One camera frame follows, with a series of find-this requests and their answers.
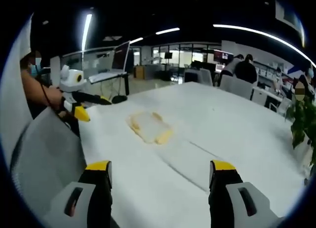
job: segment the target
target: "ceiling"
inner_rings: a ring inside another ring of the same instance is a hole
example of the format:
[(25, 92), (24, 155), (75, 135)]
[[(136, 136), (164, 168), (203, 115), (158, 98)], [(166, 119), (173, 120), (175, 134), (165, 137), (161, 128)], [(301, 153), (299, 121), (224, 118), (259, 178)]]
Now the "ceiling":
[[(316, 61), (313, 23), (306, 0), (283, 0), (297, 11), (308, 35), (305, 49), (298, 33), (275, 19), (275, 0), (49, 0), (38, 5), (32, 20), (31, 46), (43, 58), (81, 49), (85, 17), (92, 13), (86, 49), (116, 46), (143, 37), (134, 45), (158, 45), (182, 41), (236, 41), (273, 53), (293, 64), (303, 59), (289, 48), (258, 34), (216, 29), (213, 24), (249, 27), (278, 36)], [(155, 35), (179, 27), (180, 31)], [(122, 36), (103, 41), (106, 36)]]

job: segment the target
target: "table surface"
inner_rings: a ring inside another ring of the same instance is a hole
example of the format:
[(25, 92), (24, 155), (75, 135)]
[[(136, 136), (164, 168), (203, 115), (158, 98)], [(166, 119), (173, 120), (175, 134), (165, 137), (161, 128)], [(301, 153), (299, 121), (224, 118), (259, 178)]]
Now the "table surface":
[(272, 92), (269, 92), (269, 91), (267, 91), (267, 90), (265, 90), (265, 89), (262, 89), (262, 88), (260, 88), (260, 87), (257, 87), (257, 86), (254, 86), (253, 89), (255, 89), (255, 90), (257, 90), (257, 91), (261, 91), (261, 92), (267, 94), (268, 96), (270, 96), (270, 97), (276, 99), (277, 101), (282, 102), (282, 97), (279, 97), (279, 96), (273, 94)]
[[(232, 163), (285, 216), (304, 176), (291, 154), (290, 122), (242, 97), (194, 82), (141, 92), (87, 109), (80, 122), (87, 163), (112, 161), (112, 217), (122, 228), (210, 227), (209, 162)], [(145, 144), (130, 114), (159, 113), (173, 128), (166, 145)]]

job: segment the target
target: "person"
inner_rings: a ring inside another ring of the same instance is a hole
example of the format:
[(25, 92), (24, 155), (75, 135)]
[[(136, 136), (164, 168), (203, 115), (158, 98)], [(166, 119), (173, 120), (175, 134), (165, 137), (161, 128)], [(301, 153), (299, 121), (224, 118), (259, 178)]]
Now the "person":
[(243, 60), (243, 55), (239, 54), (233, 58), (233, 60), (226, 65), (223, 70), (220, 73), (219, 79), (218, 79), (218, 86), (221, 84), (222, 76), (223, 75), (229, 75), (233, 76), (235, 74), (235, 67), (238, 63), (240, 63)]
[(305, 95), (310, 101), (314, 100), (315, 90), (312, 84), (312, 79), (314, 77), (314, 70), (312, 67), (305, 69), (304, 74), (302, 74), (298, 80), (304, 85)]
[(40, 71), (40, 62), (41, 56), (38, 51), (29, 53), (20, 61), (23, 89), (33, 118), (50, 104), (54, 110), (59, 110), (63, 97), (56, 87), (44, 86), (32, 77), (32, 73), (35, 75)]
[(238, 63), (235, 67), (235, 75), (237, 78), (250, 82), (251, 84), (257, 81), (256, 68), (252, 65), (253, 57), (247, 54), (244, 61)]
[(273, 74), (272, 76), (272, 80), (273, 80), (273, 89), (275, 92), (280, 92), (281, 91), (281, 88), (282, 88), (282, 85), (283, 85), (283, 80), (282, 80), (282, 71), (279, 67), (277, 67), (276, 69), (276, 73)]

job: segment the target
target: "potted plant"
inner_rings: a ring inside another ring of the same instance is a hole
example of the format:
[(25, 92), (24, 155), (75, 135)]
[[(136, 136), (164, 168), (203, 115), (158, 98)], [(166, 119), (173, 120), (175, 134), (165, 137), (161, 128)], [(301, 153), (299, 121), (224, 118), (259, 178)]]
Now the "potted plant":
[(296, 100), (286, 111), (285, 118), (292, 120), (291, 131), (293, 135), (293, 149), (303, 150), (302, 147), (298, 147), (304, 141), (307, 142), (306, 146), (313, 152), (309, 156), (311, 166), (311, 173), (316, 172), (316, 107), (311, 103), (307, 96), (304, 100)]

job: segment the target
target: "floor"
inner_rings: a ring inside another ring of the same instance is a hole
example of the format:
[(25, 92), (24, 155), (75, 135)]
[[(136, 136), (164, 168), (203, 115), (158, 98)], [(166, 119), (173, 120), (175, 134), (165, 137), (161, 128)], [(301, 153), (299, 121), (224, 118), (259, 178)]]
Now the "floor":
[[(162, 81), (160, 79), (151, 79), (151, 80), (141, 80), (136, 79), (133, 76), (129, 76), (129, 92), (131, 94), (148, 91), (151, 89), (161, 88), (165, 86), (170, 86), (177, 84), (176, 82), (171, 81)], [(93, 95), (102, 95), (107, 99), (112, 99), (119, 92), (120, 94), (125, 94), (125, 85), (123, 78), (115, 78), (112, 80), (90, 84), (88, 83), (86, 86), (86, 92)]]

